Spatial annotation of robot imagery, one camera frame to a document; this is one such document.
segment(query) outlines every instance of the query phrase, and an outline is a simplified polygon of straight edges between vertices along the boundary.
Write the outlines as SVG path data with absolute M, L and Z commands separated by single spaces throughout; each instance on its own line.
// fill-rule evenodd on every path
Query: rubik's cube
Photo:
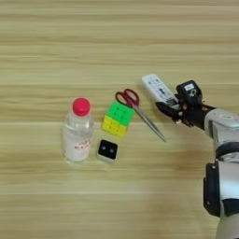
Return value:
M 134 115 L 134 110 L 114 101 L 105 114 L 103 129 L 116 136 L 123 137 Z

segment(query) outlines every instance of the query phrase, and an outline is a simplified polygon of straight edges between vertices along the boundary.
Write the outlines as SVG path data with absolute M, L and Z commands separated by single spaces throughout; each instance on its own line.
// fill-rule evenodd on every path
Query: water bottle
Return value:
M 70 162 L 82 162 L 89 156 L 93 134 L 91 104 L 77 98 L 63 126 L 63 154 Z

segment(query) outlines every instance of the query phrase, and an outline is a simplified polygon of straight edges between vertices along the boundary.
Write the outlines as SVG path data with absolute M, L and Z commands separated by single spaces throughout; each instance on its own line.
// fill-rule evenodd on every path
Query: red scissor handle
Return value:
M 133 105 L 139 105 L 138 94 L 131 89 L 125 89 L 123 92 L 118 91 L 116 93 L 116 100 L 119 103 L 128 107 L 133 107 Z

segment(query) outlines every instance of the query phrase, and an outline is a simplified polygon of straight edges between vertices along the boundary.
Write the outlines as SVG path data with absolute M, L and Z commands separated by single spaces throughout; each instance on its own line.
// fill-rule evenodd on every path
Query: scissors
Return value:
M 130 108 L 133 108 L 136 113 L 140 116 L 140 118 L 147 124 L 147 126 L 162 140 L 166 143 L 166 138 L 157 128 L 157 126 L 153 123 L 153 121 L 139 108 L 139 97 L 138 94 L 131 90 L 125 89 L 124 91 L 116 92 L 116 100 L 126 105 Z

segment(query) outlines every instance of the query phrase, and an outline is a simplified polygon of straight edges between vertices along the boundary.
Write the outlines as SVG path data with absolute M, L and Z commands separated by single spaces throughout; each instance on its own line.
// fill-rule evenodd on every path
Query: green cube sticker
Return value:
M 128 126 L 133 118 L 134 110 L 126 105 L 114 101 L 106 112 L 106 115 L 111 119 L 120 122 L 120 124 Z

